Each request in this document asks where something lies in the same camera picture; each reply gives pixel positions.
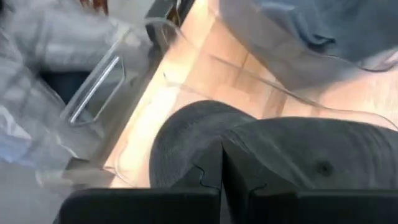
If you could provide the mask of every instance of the wooden floor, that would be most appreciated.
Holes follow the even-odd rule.
[[[209,8],[214,9],[206,0],[196,0],[182,26],[190,42],[180,39],[167,52],[132,114],[106,164],[118,166],[124,178],[115,178],[113,187],[149,187],[149,155],[157,131],[170,114],[198,100],[222,101],[258,119],[313,116],[395,129],[381,116],[308,105],[259,81],[279,85],[215,16],[216,9]],[[398,74],[394,72],[337,83],[303,95],[329,108],[377,113],[398,123]]]

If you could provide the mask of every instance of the gray felt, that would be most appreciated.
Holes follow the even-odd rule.
[[[202,150],[223,138],[301,188],[395,189],[398,184],[395,131],[333,119],[255,120],[223,103],[199,101],[178,110],[159,131],[150,155],[151,187],[176,183]],[[224,194],[220,218],[230,223]]]

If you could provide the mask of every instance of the transparent plastic tray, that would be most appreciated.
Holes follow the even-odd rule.
[[[146,30],[157,44],[137,30]],[[142,95],[145,89],[151,91]],[[50,223],[62,202],[79,189],[150,187],[149,155],[157,131],[174,111],[194,101],[222,101],[258,119],[315,116],[396,129],[377,113],[323,105],[308,92],[286,90],[265,70],[250,72],[201,51],[175,25],[161,19],[135,26],[116,41],[66,106],[50,97],[48,89],[41,91],[59,106],[43,116],[58,119],[35,136],[29,148],[35,152],[34,166],[19,161],[4,164],[8,175],[17,175],[4,177],[8,188],[0,185],[2,196],[12,201],[7,211],[24,208],[13,220],[23,221],[35,215],[29,209],[36,209],[36,214],[45,215],[37,220]],[[282,109],[273,106],[281,101]]]
[[[305,9],[300,9],[294,3],[289,5],[287,2],[286,7],[283,7],[282,3],[273,5],[272,2],[209,0],[208,8],[216,20],[221,21],[290,91],[329,108],[361,108],[393,118],[395,109],[391,103],[391,88],[396,82],[396,47],[392,45],[390,49],[374,52],[375,55],[364,56],[357,61],[339,57],[338,51],[335,54],[323,54],[321,50],[314,50],[314,46],[310,48],[303,41],[305,38],[294,33],[294,30],[300,29],[306,32],[305,27],[293,25],[292,22],[294,19],[298,23],[303,22],[306,18],[302,15]],[[380,42],[384,42],[381,39],[388,32],[393,36],[393,30],[386,30],[385,27],[380,29]]]

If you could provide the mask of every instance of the clear plastic bin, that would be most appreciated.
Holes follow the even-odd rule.
[[[294,15],[270,10],[272,2],[209,0],[208,10],[273,74],[267,81],[276,78],[290,93],[325,109],[338,109],[347,116],[360,110],[389,119],[393,126],[398,123],[393,97],[398,77],[396,48],[385,51],[386,57],[376,54],[359,62],[316,52],[291,33],[291,27],[283,26],[291,22],[283,19]],[[295,8],[292,12],[302,16],[305,11]],[[383,29],[380,38],[388,32]]]
[[[26,94],[41,101],[7,101],[20,123],[39,127],[38,116],[55,122],[31,136],[22,157],[33,164],[23,159],[1,164],[6,173],[1,212],[10,217],[4,223],[51,223],[79,189],[150,187],[149,155],[158,130],[174,111],[199,100],[222,101],[258,119],[316,116],[396,128],[378,114],[329,108],[270,81],[264,71],[246,71],[209,55],[171,22],[151,19],[137,27],[113,44],[66,106],[40,80],[29,82],[36,87],[27,85]],[[146,30],[151,41],[138,30]],[[142,95],[149,81],[153,91]],[[274,97],[286,100],[282,113],[268,111]],[[50,104],[53,110],[24,113],[26,103]],[[123,130],[128,136],[120,136]]]
[[[330,39],[325,40],[327,35],[321,37],[320,33],[322,33],[322,29],[334,26],[330,21],[324,24],[325,18],[330,16],[329,14],[337,16],[343,11],[348,13],[349,9],[348,6],[338,4],[330,6],[330,8],[339,10],[327,11],[322,8],[322,2],[311,5],[305,1],[296,3],[272,0],[209,0],[209,10],[217,19],[223,21],[223,24],[245,48],[263,65],[266,65],[278,81],[290,91],[303,95],[308,89],[321,92],[328,88],[336,88],[335,82],[343,82],[346,85],[346,82],[349,83],[352,79],[376,80],[373,76],[393,75],[397,65],[397,49],[393,40],[390,42],[387,40],[394,39],[395,32],[383,26],[378,27],[377,31],[371,30],[372,25],[369,26],[372,28],[361,30],[361,34],[367,33],[367,37],[364,37],[363,40],[342,47],[338,40],[333,42],[334,34],[328,34],[331,35]],[[370,12],[371,9],[358,6],[358,10],[363,10],[363,12],[359,12],[357,16],[360,15],[364,19],[363,16],[368,15],[372,18],[373,15],[380,13],[381,9],[386,15],[391,16],[393,12],[385,8],[388,8],[387,3],[380,6],[380,9],[374,9],[373,12]],[[326,15],[317,15],[322,10]],[[383,24],[382,19],[376,16],[374,24]],[[347,18],[347,24],[351,26],[358,23],[356,27],[361,27],[360,21],[358,17]],[[352,35],[352,32],[347,31],[347,36],[351,37]],[[374,38],[374,43],[364,43],[364,40],[369,40],[368,36]],[[390,45],[389,49],[381,49],[380,46],[387,44]],[[342,47],[342,49],[337,50],[336,46]],[[376,51],[376,46],[380,47],[379,52]],[[360,57],[357,55],[354,59],[354,53],[364,55]]]

